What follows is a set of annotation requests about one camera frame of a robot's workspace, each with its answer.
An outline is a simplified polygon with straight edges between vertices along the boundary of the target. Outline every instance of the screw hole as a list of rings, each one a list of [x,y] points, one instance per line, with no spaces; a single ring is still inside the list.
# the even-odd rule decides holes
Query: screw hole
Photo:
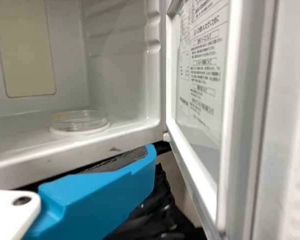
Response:
[[[29,196],[21,196],[21,197],[18,197],[16,200],[14,200],[12,204],[14,206],[21,206],[21,205],[27,204],[30,201],[31,201],[31,197],[29,197]]]

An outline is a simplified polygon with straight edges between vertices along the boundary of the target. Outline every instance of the open door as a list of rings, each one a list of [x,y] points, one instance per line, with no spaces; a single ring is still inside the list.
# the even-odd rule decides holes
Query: open door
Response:
[[[219,235],[225,229],[235,78],[226,76],[229,1],[204,3],[173,1],[168,9],[166,123],[200,218]]]
[[[167,6],[166,124],[209,239],[249,239],[274,19],[269,2]]]

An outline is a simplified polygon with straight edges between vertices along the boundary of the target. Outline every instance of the door hinge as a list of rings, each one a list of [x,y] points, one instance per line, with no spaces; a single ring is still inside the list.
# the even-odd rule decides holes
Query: door hinge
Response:
[[[170,142],[171,142],[171,137],[170,137],[169,132],[165,131],[165,132],[163,133],[163,141],[164,141],[164,142],[167,142],[167,143],[170,143]]]

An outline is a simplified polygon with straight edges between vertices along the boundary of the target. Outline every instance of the instruction label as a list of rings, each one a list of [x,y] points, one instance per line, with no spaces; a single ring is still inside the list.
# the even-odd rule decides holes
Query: instruction label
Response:
[[[183,0],[179,15],[178,107],[219,144],[229,0]]]

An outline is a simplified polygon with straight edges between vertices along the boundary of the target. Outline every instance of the petri dish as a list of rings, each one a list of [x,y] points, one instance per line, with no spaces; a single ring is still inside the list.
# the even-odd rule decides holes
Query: petri dish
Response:
[[[110,126],[101,110],[63,111],[51,116],[50,131],[64,136],[100,133]]]

